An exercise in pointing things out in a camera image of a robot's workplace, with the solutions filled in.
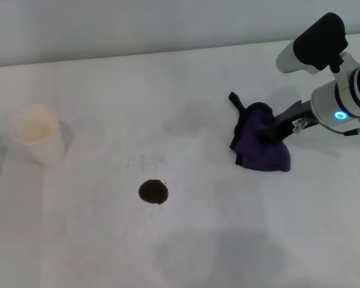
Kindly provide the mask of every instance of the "paper cup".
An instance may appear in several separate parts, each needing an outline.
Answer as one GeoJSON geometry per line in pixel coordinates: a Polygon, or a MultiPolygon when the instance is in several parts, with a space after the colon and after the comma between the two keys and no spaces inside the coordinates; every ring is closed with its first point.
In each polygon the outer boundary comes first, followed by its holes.
{"type": "Polygon", "coordinates": [[[42,104],[28,107],[15,116],[12,136],[43,165],[58,164],[65,155],[65,143],[57,113],[42,104]]]}

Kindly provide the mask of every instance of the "purple towel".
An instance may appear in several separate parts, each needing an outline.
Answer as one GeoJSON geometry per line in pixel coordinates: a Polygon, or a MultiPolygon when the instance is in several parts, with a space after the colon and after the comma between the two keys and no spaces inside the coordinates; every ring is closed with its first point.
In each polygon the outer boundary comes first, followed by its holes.
{"type": "Polygon", "coordinates": [[[262,137],[275,121],[272,109],[265,103],[254,103],[245,109],[235,93],[231,93],[229,99],[240,112],[230,145],[237,154],[236,164],[256,171],[288,172],[290,154],[287,146],[262,137]]]}

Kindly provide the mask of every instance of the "white table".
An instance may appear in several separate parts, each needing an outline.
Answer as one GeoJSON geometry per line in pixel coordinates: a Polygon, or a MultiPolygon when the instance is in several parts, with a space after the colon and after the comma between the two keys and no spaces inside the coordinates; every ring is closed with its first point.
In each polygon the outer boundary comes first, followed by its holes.
{"type": "Polygon", "coordinates": [[[0,68],[0,287],[360,288],[360,136],[291,136],[290,173],[229,150],[229,92],[280,113],[332,79],[278,72],[287,43],[0,68]],[[33,103],[71,138],[52,170],[7,139],[33,103]]]}

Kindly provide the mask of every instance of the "liquid spot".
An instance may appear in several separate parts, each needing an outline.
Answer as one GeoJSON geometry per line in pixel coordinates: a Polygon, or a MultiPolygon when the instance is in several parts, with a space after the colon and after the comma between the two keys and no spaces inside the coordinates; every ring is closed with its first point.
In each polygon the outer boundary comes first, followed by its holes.
{"type": "Polygon", "coordinates": [[[168,199],[168,188],[160,180],[148,180],[139,188],[140,198],[151,204],[163,204],[168,199]]]}

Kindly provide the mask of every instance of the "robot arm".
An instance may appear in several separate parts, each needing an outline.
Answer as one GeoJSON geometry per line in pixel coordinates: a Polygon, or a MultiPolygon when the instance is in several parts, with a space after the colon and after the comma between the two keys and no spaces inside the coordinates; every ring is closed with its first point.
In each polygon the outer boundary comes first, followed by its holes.
{"type": "Polygon", "coordinates": [[[344,23],[328,13],[290,43],[279,55],[277,68],[283,73],[305,70],[316,74],[330,66],[335,80],[313,91],[310,101],[295,103],[276,117],[274,139],[321,124],[345,136],[360,134],[360,128],[339,132],[331,127],[357,119],[360,122],[360,64],[349,53],[344,23]]]}

